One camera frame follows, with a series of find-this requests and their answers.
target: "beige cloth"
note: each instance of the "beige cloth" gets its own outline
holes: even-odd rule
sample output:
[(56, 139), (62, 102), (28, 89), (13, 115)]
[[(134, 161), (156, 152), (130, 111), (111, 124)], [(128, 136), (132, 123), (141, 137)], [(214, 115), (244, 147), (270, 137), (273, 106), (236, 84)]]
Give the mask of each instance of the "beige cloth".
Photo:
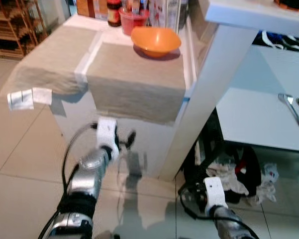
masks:
[(0, 95), (33, 87), (70, 95), (81, 90), (74, 71), (96, 31), (60, 26), (14, 68)]
[(182, 56), (155, 60), (109, 43), (100, 47), (87, 79), (97, 110), (160, 123), (175, 121), (186, 89)]
[[(76, 78), (75, 69), (99, 35), (60, 26), (15, 67), (0, 95), (33, 87), (62, 95), (86, 90), (86, 82), (80, 74)], [(182, 55), (150, 59), (132, 46), (102, 43), (86, 77), (102, 115), (162, 124), (175, 121), (186, 90)]]

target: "tiled floor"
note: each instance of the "tiled floor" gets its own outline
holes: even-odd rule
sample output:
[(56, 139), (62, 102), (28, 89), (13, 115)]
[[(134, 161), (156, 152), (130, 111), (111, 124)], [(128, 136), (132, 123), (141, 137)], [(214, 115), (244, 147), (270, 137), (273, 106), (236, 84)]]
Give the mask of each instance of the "tiled floor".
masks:
[[(0, 88), (15, 64), (0, 59)], [(61, 197), (64, 148), (49, 108), (9, 112), (0, 98), (0, 239), (38, 237)], [(272, 161), (281, 168), (277, 202), (230, 207), (261, 239), (299, 239), (299, 156)], [(194, 221), (184, 213), (176, 196), (181, 175), (176, 182), (160, 182), (117, 174), (116, 167), (103, 180), (94, 238), (108, 239), (110, 233), (122, 239), (218, 238), (213, 222)]]

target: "white shelf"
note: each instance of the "white shelf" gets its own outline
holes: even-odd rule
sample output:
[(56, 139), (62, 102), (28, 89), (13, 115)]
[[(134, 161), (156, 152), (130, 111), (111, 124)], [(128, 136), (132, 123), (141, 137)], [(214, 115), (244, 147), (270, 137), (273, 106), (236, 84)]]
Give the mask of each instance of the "white shelf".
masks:
[(280, 92), (299, 96), (299, 52), (252, 45), (216, 107), (223, 138), (299, 151), (299, 126)]
[(273, 0), (199, 0), (206, 21), (299, 37), (299, 12)]

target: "paper label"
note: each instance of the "paper label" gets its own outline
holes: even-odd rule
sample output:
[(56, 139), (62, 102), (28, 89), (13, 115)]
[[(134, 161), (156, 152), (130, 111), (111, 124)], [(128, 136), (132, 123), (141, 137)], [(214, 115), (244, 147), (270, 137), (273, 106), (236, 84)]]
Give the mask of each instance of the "paper label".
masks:
[(7, 100), (11, 111), (34, 109), (32, 89), (9, 93)]
[(120, 21), (119, 12), (117, 9), (108, 9), (108, 21), (118, 23)]
[(52, 104), (52, 90), (47, 88), (32, 88), (33, 101), (41, 104)]

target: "red jar lid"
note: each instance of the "red jar lid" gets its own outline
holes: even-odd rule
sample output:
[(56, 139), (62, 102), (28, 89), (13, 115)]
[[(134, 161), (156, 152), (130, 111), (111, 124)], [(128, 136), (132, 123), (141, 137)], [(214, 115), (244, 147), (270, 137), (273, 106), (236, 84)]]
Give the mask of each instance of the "red jar lid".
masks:
[(109, 3), (109, 4), (120, 4), (121, 0), (107, 0), (107, 3)]

